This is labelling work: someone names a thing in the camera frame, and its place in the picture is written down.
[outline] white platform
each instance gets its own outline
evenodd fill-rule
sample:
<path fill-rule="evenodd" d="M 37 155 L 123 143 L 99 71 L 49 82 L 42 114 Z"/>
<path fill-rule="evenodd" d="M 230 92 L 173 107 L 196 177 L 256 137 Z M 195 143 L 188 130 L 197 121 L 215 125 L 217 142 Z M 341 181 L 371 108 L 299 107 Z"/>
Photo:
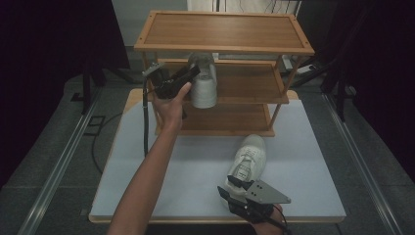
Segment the white platform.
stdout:
<path fill-rule="evenodd" d="M 151 147 L 157 136 L 153 110 L 149 108 Z M 269 108 L 272 114 L 275 106 Z M 142 162 L 143 123 L 142 103 L 122 117 L 89 214 L 91 221 L 111 220 Z M 276 137 L 264 137 L 267 164 L 261 179 L 292 199 L 290 204 L 282 205 L 286 218 L 296 222 L 342 221 L 345 210 L 300 100 L 282 106 L 274 130 Z M 243 222 L 223 207 L 216 188 L 223 185 L 243 138 L 180 136 L 152 222 Z"/>

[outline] black curtain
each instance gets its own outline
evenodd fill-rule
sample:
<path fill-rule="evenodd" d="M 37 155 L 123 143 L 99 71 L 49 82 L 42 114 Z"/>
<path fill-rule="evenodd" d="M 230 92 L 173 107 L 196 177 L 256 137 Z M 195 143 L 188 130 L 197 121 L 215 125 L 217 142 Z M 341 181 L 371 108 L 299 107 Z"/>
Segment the black curtain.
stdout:
<path fill-rule="evenodd" d="M 3 185 L 86 62 L 94 70 L 129 63 L 111 0 L 2 1 L 0 30 Z"/>
<path fill-rule="evenodd" d="M 353 102 L 415 181 L 415 3 L 375 1 L 354 43 Z"/>

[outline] forearm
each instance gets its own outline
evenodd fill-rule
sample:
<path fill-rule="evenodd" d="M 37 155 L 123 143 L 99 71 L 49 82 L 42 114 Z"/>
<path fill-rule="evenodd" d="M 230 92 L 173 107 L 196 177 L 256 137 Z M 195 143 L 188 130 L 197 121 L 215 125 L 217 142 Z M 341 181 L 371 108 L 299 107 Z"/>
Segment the forearm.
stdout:
<path fill-rule="evenodd" d="M 161 191 L 177 131 L 174 126 L 164 127 L 125 190 L 109 234 L 144 234 Z"/>

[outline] shelf unit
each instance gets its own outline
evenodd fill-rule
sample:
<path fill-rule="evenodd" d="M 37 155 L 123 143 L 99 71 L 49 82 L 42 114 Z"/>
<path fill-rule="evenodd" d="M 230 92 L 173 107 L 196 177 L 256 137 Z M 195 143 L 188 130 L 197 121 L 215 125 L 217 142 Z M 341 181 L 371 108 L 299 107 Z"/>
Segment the shelf unit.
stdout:
<path fill-rule="evenodd" d="M 217 104 L 202 110 L 185 102 L 188 117 L 183 121 L 183 135 L 274 136 L 273 123 L 281 105 L 289 104 L 287 91 L 301 58 L 314 54 L 293 15 L 181 11 L 152 11 L 134 50 L 142 53 L 145 69 L 151 52 L 155 60 L 165 62 L 170 74 L 187 60 L 159 59 L 158 52 L 278 56 L 275 61 L 215 60 Z M 283 55 L 298 56 L 285 82 L 278 70 Z M 268 104 L 277 104 L 272 116 Z M 162 121 L 156 117 L 156 132 L 160 132 Z"/>

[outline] wooden shelf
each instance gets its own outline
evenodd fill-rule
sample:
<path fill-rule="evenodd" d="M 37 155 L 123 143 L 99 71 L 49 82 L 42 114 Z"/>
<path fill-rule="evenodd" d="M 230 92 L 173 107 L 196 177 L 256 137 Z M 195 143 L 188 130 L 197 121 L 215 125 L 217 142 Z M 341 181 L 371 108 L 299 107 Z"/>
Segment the wooden shelf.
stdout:
<path fill-rule="evenodd" d="M 313 55 L 293 15 L 152 11 L 138 51 Z"/>
<path fill-rule="evenodd" d="M 186 66 L 186 60 L 166 62 L 170 74 Z M 280 72 L 270 61 L 215 61 L 218 104 L 288 104 Z"/>
<path fill-rule="evenodd" d="M 188 116 L 183 120 L 181 135 L 249 135 L 274 136 L 270 128 L 267 105 L 218 104 L 210 109 L 184 105 Z"/>
<path fill-rule="evenodd" d="M 287 91 L 301 58 L 314 55 L 294 15 L 183 11 L 152 11 L 134 50 L 142 53 L 145 69 L 150 65 L 148 53 L 153 52 L 155 60 L 166 62 L 170 74 L 187 60 L 162 60 L 158 52 L 278 55 L 276 61 L 215 61 L 216 106 L 196 109 L 187 99 L 183 135 L 274 136 L 273 123 L 281 106 L 289 103 Z M 298 56 L 285 82 L 278 71 L 282 55 Z M 272 117 L 268 104 L 277 104 Z M 158 117 L 156 132 L 161 127 Z"/>

